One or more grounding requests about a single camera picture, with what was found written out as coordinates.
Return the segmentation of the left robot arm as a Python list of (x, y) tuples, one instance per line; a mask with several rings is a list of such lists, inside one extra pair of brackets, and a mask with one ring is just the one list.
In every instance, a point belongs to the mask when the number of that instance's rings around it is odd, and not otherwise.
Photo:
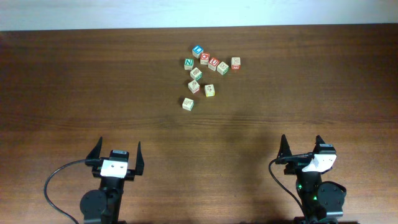
[(129, 153), (112, 150), (109, 157), (101, 157), (103, 139), (87, 155), (85, 165), (91, 167), (93, 177), (101, 179), (98, 189), (84, 194), (80, 201), (80, 210), (87, 224), (123, 224), (119, 219), (124, 184), (134, 181), (135, 176), (144, 172), (144, 159), (141, 144), (137, 145), (136, 164), (129, 169)]

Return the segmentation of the red picture wooden block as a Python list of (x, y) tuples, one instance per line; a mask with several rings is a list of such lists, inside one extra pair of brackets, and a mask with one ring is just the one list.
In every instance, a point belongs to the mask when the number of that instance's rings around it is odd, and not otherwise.
[(200, 84), (196, 80), (192, 80), (188, 83), (188, 89), (195, 94), (200, 90)]

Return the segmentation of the green picture wooden block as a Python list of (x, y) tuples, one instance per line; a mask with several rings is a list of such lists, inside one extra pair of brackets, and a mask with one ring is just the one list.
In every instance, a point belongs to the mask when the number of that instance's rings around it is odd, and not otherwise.
[(193, 80), (196, 81), (199, 80), (202, 77), (202, 75), (203, 75), (202, 71), (197, 67), (195, 67), (193, 70), (190, 71), (190, 77)]

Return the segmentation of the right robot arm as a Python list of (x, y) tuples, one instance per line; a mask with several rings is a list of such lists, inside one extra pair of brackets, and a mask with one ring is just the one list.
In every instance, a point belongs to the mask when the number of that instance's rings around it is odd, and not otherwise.
[(337, 223), (343, 216), (347, 189), (336, 182), (322, 181), (322, 175), (332, 170), (336, 158), (334, 146), (325, 143), (319, 135), (313, 151), (296, 155), (292, 154), (286, 136), (281, 136), (277, 157), (270, 164), (285, 165), (284, 174), (297, 178), (297, 195), (277, 182), (294, 198), (303, 213), (294, 218), (294, 223)]

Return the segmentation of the plain picture wooden block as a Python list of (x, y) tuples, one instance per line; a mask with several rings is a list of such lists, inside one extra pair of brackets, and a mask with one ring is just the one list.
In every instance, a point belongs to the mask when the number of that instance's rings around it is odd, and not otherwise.
[(194, 105), (194, 101), (189, 98), (185, 98), (182, 103), (182, 108), (191, 111)]

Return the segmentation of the yellow picture wooden block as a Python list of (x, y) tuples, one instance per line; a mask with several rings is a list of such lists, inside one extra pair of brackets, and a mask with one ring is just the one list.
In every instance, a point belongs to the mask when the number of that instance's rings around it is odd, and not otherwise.
[(205, 85), (204, 89), (206, 97), (215, 96), (215, 89), (213, 84)]

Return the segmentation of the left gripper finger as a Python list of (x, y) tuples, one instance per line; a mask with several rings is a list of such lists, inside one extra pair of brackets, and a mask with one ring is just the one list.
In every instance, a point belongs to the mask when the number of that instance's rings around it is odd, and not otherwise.
[(141, 142), (137, 145), (137, 156), (136, 156), (136, 166), (135, 175), (143, 175), (144, 172), (144, 158), (141, 151)]
[(103, 138), (100, 137), (96, 146), (90, 151), (90, 153), (86, 156), (85, 165), (86, 166), (98, 166), (100, 165), (100, 152), (102, 147)]

